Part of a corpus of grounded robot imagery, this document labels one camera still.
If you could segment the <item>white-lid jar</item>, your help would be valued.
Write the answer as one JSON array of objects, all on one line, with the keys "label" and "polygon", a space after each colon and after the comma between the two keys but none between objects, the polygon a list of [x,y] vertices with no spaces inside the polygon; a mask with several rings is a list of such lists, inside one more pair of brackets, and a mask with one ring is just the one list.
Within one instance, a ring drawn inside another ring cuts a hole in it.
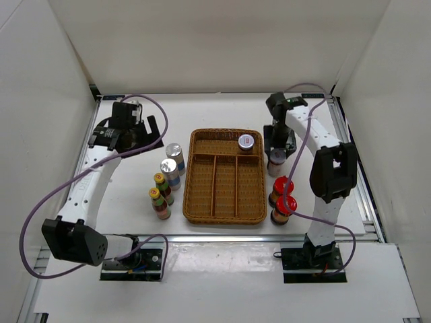
[{"label": "white-lid jar", "polygon": [[243,134],[238,138],[238,148],[241,154],[252,154],[255,139],[250,134]]},{"label": "white-lid jar", "polygon": [[283,149],[272,149],[269,154],[268,174],[277,178],[285,161],[286,153]]}]

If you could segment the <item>silver-top blue can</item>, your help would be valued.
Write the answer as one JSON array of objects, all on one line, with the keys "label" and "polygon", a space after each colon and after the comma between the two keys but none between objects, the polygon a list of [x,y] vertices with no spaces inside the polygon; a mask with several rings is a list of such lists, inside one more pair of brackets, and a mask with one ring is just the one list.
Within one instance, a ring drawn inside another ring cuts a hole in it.
[{"label": "silver-top blue can", "polygon": [[182,147],[178,143],[168,144],[166,146],[166,156],[176,162],[178,173],[182,176],[186,172]]},{"label": "silver-top blue can", "polygon": [[172,190],[178,190],[181,187],[178,166],[173,159],[163,159],[160,163],[160,170]]}]

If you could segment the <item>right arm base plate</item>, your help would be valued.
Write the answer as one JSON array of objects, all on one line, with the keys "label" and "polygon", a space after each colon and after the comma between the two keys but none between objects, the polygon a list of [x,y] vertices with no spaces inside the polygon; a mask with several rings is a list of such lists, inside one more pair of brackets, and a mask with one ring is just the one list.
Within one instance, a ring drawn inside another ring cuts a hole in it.
[{"label": "right arm base plate", "polygon": [[330,247],[322,254],[309,243],[274,252],[273,257],[281,260],[284,283],[347,283],[340,249],[335,242]]}]

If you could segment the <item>red-lid sauce jar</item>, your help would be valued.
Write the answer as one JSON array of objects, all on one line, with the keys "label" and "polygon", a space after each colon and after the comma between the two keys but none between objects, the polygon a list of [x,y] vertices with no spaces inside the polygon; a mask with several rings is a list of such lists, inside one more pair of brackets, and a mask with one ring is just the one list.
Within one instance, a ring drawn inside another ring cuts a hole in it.
[{"label": "red-lid sauce jar", "polygon": [[271,212],[271,221],[276,225],[285,225],[292,214],[290,210],[297,209],[297,201],[294,197],[288,195],[286,198],[280,196]]},{"label": "red-lid sauce jar", "polygon": [[[287,176],[281,176],[275,180],[272,186],[272,191],[269,194],[269,204],[271,207],[275,207],[277,199],[283,195],[286,184],[288,183]],[[294,183],[290,181],[288,183],[287,195],[291,195],[294,191]]]}]

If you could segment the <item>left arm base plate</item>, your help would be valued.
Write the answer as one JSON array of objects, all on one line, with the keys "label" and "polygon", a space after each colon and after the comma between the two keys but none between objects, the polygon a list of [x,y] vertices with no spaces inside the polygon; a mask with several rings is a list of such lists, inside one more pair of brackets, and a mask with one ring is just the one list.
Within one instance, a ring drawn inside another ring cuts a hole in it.
[{"label": "left arm base plate", "polygon": [[105,260],[100,281],[153,282],[162,280],[165,243],[144,244],[136,253],[123,260]]}]

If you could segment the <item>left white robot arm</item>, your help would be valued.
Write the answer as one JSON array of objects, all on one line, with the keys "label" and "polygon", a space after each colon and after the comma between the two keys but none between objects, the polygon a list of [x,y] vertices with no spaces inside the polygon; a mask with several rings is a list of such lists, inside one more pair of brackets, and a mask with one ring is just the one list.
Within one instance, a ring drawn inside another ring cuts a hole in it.
[{"label": "left white robot arm", "polygon": [[[86,161],[90,166],[64,185],[74,185],[68,201],[55,219],[46,219],[42,234],[58,260],[80,265],[98,266],[111,250],[106,236],[96,231],[96,218],[111,176],[122,159],[163,146],[165,131],[158,129],[154,116],[147,118],[151,132],[147,133],[142,120],[142,105],[125,96],[112,104],[112,115],[94,129],[88,142]],[[238,184],[231,190],[216,191],[217,168],[208,172],[211,184],[207,190],[193,191],[197,180],[205,173],[187,172],[183,199],[183,215],[193,224],[254,225],[266,216],[263,203],[265,192],[263,156],[266,142],[256,131],[244,129],[198,129],[191,139],[203,140],[202,145],[190,144],[189,161],[195,157],[209,157],[212,162],[230,159],[234,177],[242,174],[239,165],[246,159],[253,162],[256,174],[251,178],[256,185],[243,188]]]}]

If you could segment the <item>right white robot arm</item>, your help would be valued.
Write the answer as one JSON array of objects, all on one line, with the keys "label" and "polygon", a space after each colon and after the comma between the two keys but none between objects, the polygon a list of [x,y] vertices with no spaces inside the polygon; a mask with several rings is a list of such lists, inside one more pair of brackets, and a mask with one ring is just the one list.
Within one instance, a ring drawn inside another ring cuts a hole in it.
[{"label": "right white robot arm", "polygon": [[339,212],[357,184],[356,146],[332,135],[301,96],[287,98],[276,92],[265,104],[273,118],[271,125],[263,128],[265,154],[271,157],[280,151],[284,157],[301,156],[308,149],[313,156],[309,183],[315,202],[302,260],[308,268],[317,269],[335,251]]}]

